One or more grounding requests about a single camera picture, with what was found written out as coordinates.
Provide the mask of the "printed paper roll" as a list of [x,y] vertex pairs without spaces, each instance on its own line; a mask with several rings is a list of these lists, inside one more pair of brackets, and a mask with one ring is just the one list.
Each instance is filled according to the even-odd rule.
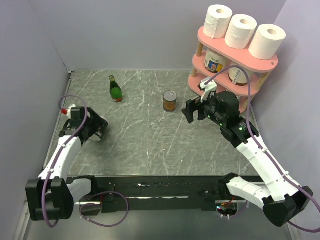
[[215,74],[220,72],[224,69],[224,67],[227,66],[228,62],[229,60],[225,56],[215,52],[210,48],[206,50],[204,66],[209,72]]

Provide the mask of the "black paper roll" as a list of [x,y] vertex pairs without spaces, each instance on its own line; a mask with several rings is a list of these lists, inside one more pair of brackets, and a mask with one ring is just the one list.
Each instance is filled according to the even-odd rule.
[[236,98],[237,98],[237,100],[239,101],[239,105],[241,106],[241,102],[242,102],[243,96],[241,96],[241,95],[236,95]]
[[98,130],[90,137],[90,140],[94,142],[102,141],[104,139],[105,131],[106,131],[106,126],[105,125],[100,126]]

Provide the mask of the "cream paper roll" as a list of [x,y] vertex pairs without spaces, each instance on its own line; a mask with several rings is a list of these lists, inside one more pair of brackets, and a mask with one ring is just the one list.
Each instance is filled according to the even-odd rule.
[[[231,62],[230,64],[231,66],[240,66],[239,64],[235,63],[235,62]],[[248,75],[248,78],[249,80],[251,79],[252,75],[253,75],[253,71],[247,69],[247,68],[244,68],[243,69],[245,70],[245,72],[247,73]],[[240,70],[239,68],[236,68],[236,67],[232,67],[232,68],[229,68],[228,69],[228,76],[229,76],[229,79],[230,81],[234,84],[234,85],[237,85],[237,86],[245,86],[247,85],[248,81],[247,81],[247,78],[245,76],[245,73],[244,71]]]

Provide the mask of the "white paper towel roll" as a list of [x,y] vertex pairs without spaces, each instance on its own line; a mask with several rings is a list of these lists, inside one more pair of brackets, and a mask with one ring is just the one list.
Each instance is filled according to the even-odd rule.
[[261,24],[249,45],[249,53],[259,60],[270,60],[286,38],[286,32],[274,24]]
[[214,4],[209,6],[203,26],[203,34],[211,39],[224,38],[232,16],[233,11],[225,5]]
[[231,18],[225,35],[225,44],[230,48],[242,50],[247,47],[256,28],[257,21],[246,14],[236,14]]

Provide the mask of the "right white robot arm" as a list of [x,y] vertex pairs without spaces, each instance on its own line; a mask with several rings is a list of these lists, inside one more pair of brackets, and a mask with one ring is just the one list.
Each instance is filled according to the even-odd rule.
[[272,224],[281,227],[306,208],[313,191],[293,180],[273,158],[257,129],[240,115],[239,105],[234,93],[224,91],[206,100],[201,97],[188,100],[182,113],[188,123],[194,121],[194,112],[198,120],[216,123],[223,137],[249,161],[265,183],[261,187],[230,173],[221,180],[219,195],[226,200],[232,196],[245,199],[261,208]]

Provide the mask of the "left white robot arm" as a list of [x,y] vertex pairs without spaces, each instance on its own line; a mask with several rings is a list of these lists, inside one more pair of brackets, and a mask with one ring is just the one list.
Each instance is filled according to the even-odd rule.
[[84,143],[102,141],[109,125],[92,108],[71,105],[64,109],[67,121],[59,133],[58,145],[46,168],[25,186],[32,221],[58,221],[71,217],[74,205],[83,197],[94,201],[99,195],[94,176],[80,176],[67,183],[68,174]]

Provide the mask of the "pink three-tier shelf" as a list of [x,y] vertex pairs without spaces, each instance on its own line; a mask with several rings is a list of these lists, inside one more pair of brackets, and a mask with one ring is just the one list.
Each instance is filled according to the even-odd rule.
[[[228,66],[231,62],[235,62],[238,65],[253,72],[250,78],[250,93],[253,98],[261,89],[264,82],[267,80],[271,72],[278,64],[278,57],[274,55],[269,60],[261,60],[254,58],[249,48],[234,49],[226,45],[224,38],[210,38],[203,33],[203,27],[198,30],[197,33],[198,46],[195,55],[192,58],[192,72],[188,77],[189,88],[198,95],[202,95],[204,92],[198,87],[201,80],[206,77],[212,77],[214,73],[206,70],[205,68],[205,55],[206,51],[203,47],[214,50],[228,59]],[[239,106],[240,113],[245,112],[248,107],[248,85],[235,85],[233,84],[228,75],[228,71],[224,71],[219,74],[214,81],[217,84],[216,91],[218,93],[225,90],[231,91],[236,95],[243,96],[241,105]]]

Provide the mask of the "brown glass jar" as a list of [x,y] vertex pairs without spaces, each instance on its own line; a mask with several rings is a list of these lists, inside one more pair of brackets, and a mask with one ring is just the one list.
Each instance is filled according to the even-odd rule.
[[172,112],[176,109],[177,93],[173,90],[168,90],[163,94],[163,108],[167,112]]

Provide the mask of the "green glass bottle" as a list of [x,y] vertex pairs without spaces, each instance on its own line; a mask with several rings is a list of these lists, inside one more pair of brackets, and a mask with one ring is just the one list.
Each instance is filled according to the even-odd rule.
[[109,86],[110,96],[114,102],[119,103],[123,100],[123,92],[120,86],[117,84],[115,77],[113,75],[109,76],[109,80],[110,80],[110,86]]

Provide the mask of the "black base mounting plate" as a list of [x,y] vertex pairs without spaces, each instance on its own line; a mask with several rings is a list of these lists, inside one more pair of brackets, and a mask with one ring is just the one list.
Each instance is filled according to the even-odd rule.
[[118,211],[215,211],[218,203],[243,202],[220,188],[219,176],[98,176],[97,190],[81,199],[102,213]]

